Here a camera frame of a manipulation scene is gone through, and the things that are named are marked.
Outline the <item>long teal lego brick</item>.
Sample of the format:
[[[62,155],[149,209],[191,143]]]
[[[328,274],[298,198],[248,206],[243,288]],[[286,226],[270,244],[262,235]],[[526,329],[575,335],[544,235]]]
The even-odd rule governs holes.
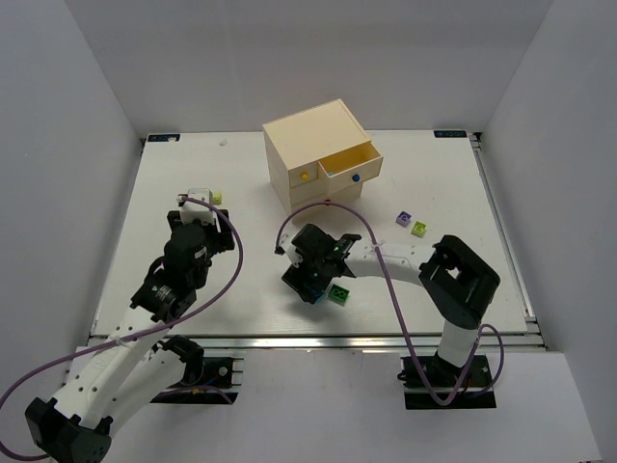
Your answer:
[[[320,302],[325,296],[325,291],[324,290],[315,290],[312,288],[308,288],[305,290],[305,298],[304,301],[314,305],[318,302]]]

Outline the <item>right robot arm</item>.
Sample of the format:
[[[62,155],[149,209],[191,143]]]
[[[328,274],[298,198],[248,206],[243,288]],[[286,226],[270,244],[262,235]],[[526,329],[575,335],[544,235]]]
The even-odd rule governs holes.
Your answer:
[[[283,235],[275,253],[289,258],[282,280],[317,302],[334,278],[382,277],[423,287],[444,319],[434,357],[424,364],[432,384],[454,383],[468,361],[481,321],[500,285],[496,271],[463,240],[447,234],[433,246],[375,244],[358,234],[335,239],[313,224]]]

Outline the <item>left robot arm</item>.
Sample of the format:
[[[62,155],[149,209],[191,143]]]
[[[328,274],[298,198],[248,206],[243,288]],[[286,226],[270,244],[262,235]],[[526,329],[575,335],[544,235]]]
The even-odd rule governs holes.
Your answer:
[[[194,314],[212,259],[234,249],[228,211],[181,199],[168,214],[171,237],[120,325],[83,369],[25,411],[34,443],[57,462],[99,462],[113,435],[166,389],[191,389],[203,376],[203,349],[171,329]]]

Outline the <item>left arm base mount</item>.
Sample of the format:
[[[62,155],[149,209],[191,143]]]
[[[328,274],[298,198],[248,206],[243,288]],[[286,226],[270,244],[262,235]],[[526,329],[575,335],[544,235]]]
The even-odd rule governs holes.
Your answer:
[[[157,342],[134,373],[136,392],[145,403],[231,405],[241,384],[239,360],[207,354],[182,336]]]

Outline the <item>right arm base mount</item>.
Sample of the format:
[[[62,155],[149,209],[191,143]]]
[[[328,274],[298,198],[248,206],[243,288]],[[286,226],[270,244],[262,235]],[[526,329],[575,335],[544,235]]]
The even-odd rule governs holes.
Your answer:
[[[485,355],[475,355],[468,375],[461,386],[456,389],[456,381],[462,370],[452,367],[433,356],[420,356],[420,365],[430,385],[436,390],[440,400],[446,400],[452,390],[456,397],[446,409],[480,410],[496,409],[496,397],[493,391],[494,377]],[[405,408],[407,410],[444,410],[430,396],[421,382],[411,357],[402,358],[402,369],[397,379],[403,384]]]

